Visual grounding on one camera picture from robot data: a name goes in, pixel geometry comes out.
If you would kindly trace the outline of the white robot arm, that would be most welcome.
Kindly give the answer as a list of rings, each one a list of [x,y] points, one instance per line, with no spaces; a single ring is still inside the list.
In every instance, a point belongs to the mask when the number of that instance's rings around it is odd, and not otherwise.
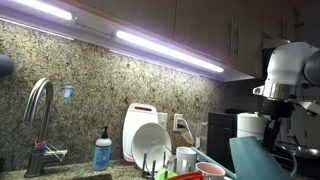
[[[267,77],[262,86],[253,89],[253,94],[263,96],[262,114],[267,115],[263,144],[272,147],[280,131],[281,120],[291,118],[298,104],[308,113],[320,113],[315,101],[303,100],[303,88],[320,86],[320,49],[306,42],[294,42],[273,50],[267,68]]]

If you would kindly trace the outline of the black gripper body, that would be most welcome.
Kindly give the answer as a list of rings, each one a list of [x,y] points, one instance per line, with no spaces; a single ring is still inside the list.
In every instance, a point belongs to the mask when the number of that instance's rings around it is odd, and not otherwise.
[[[281,119],[290,118],[295,110],[291,102],[265,99],[262,104],[263,115],[268,116],[264,129],[263,144],[272,147],[279,134]]]

